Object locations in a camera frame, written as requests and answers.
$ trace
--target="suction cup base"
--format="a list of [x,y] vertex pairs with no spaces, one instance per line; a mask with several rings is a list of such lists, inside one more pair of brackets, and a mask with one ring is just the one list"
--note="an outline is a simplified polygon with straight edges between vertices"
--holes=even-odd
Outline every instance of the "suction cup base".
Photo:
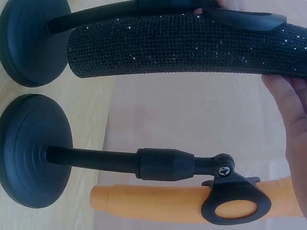
[[70,13],[67,0],[8,1],[0,16],[0,60],[14,81],[37,87],[63,72],[71,31],[50,35],[47,24]]
[[42,95],[17,98],[0,118],[0,182],[23,206],[50,206],[66,187],[71,167],[48,163],[48,146],[72,148],[64,112]]

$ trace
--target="ribbed suction cup edge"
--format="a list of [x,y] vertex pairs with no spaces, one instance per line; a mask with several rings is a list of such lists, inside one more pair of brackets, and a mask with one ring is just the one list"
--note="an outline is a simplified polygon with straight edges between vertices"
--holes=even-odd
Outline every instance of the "ribbed suction cup edge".
[[14,100],[0,118],[0,182],[23,206],[50,206],[66,187],[71,167],[48,163],[47,146],[72,148],[61,107],[38,94]]

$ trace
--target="black glitter surface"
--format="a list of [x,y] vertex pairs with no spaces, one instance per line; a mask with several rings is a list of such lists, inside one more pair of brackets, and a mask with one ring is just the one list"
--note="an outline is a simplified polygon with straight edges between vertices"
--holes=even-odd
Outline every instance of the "black glitter surface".
[[202,14],[118,18],[75,29],[67,54],[80,78],[162,72],[307,78],[307,29],[238,30]]

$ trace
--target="black metal rod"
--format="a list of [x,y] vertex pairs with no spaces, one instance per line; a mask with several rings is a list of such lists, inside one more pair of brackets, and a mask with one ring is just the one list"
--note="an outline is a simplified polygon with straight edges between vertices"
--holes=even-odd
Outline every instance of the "black metal rod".
[[137,173],[138,171],[136,153],[67,149],[50,146],[46,150],[46,160],[54,164],[102,171],[120,173]]
[[91,23],[110,20],[115,17],[136,16],[138,14],[138,2],[130,0],[98,6],[84,11],[64,15],[49,21],[47,29],[55,35]]

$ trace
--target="beige table surface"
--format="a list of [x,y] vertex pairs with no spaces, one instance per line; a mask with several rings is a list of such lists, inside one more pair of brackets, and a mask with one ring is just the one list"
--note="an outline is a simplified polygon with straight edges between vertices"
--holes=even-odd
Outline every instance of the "beige table surface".
[[[7,0],[0,0],[0,12]],[[71,0],[73,12],[103,4],[101,0]],[[82,80],[69,67],[51,84],[35,89],[12,81],[0,65],[0,114],[16,97],[40,93],[57,101],[65,111],[76,148],[101,150],[114,78]],[[62,197],[52,206],[33,210],[14,203],[0,186],[0,230],[91,230],[94,210],[90,191],[98,171],[73,169]]]

